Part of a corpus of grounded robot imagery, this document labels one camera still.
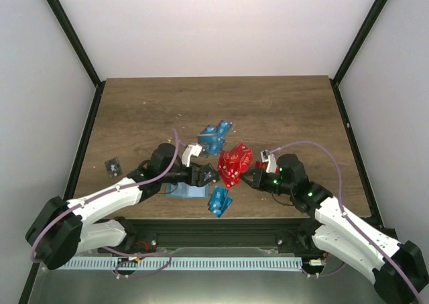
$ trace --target white backdrop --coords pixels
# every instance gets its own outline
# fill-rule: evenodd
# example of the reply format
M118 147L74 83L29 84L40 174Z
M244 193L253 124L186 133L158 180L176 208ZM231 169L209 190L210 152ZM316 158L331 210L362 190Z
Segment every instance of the white backdrop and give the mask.
M60 0L102 79L328 74L374 0Z
M429 267L427 13L427 0L389 0L341 93L386 225Z
M45 0L0 0L0 302L18 303L25 233L62 196L94 86Z

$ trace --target gray wall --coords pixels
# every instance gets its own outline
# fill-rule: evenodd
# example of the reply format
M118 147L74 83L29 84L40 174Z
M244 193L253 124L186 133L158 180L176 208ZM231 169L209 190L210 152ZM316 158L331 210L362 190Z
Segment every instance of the gray wall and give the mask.
M61 0L101 78L333 77L373 0Z
M17 303L24 234L62 195L94 87L45 0L0 0L0 299Z
M428 0L389 0L341 83L381 215L420 246L427 265L428 13Z

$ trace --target light blue cloth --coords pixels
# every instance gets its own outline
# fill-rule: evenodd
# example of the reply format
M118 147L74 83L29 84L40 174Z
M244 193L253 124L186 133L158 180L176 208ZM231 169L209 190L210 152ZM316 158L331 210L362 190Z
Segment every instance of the light blue cloth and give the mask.
M171 183L166 184L166 192L168 197L181 197L181 198L207 198L208 197L208 185L204 187L195 187L193 185L187 185L180 182L177 185Z

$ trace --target wooden table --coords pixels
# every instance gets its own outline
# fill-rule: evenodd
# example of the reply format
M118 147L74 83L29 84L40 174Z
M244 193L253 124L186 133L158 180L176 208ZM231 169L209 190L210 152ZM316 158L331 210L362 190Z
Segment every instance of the wooden table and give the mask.
M360 216L370 215L327 76L108 79L75 197L91 194L120 179L109 178L105 161L117 157L126 175L149 159L160 143L172 140L173 128L183 142L191 143L205 126L217 125L221 119L233 122L224 149L243 142L252 148L255 160L259 160L261 150L292 141L312 140L324 145L339 162L345 205ZM337 174L324 151L302 145L287 152L298 155L310 179L336 194ZM217 157L198 158L196 162L211 162L216 167ZM277 204L271 194L244 183L230 189L229 195L233 203L223 218L305 216L293 207ZM277 198L289 201L286 196ZM207 210L207 201L158 194L114 216L214 218Z

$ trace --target metal vent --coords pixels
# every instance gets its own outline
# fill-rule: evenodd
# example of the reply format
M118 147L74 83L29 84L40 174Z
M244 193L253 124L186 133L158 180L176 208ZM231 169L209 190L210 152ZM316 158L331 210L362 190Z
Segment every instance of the metal vent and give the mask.
M63 270L112 270L118 257L74 257ZM127 263L121 269L132 267L138 271L154 271L168 262L167 258L148 257L137 264ZM174 257L166 271L301 271L301 258L249 257Z

